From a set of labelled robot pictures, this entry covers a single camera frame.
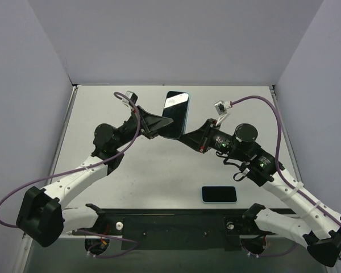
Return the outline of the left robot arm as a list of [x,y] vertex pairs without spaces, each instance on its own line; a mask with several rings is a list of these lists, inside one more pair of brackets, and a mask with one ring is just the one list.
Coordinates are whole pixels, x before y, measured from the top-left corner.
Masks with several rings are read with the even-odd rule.
[[148,139],[173,123],[173,119],[150,114],[141,107],[131,110],[131,117],[116,128],[102,123],[94,131],[92,154],[70,174],[62,174],[57,182],[31,187],[24,194],[16,225],[43,247],[53,244],[60,235],[78,229],[93,234],[104,231],[103,213],[92,204],[69,208],[68,204],[96,181],[111,174],[120,165],[124,152],[138,135]]

